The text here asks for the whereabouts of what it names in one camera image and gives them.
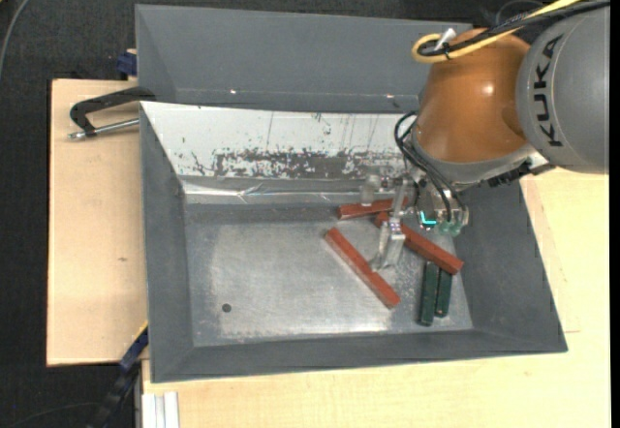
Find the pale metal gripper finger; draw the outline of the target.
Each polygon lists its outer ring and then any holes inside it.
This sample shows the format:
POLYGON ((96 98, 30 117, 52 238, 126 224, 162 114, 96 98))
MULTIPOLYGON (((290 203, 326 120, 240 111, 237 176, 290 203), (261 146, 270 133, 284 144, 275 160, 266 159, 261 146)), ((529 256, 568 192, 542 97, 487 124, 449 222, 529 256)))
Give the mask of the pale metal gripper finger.
POLYGON ((370 263, 374 271, 395 266, 400 260, 405 241, 401 228, 405 198, 405 195, 396 195, 387 218, 381 222, 378 252, 370 263))
POLYGON ((386 176, 378 173, 368 174, 360 189, 360 202, 370 205, 375 196, 383 191, 393 193, 392 204, 404 205, 405 198, 413 187, 413 180, 407 175, 386 176))

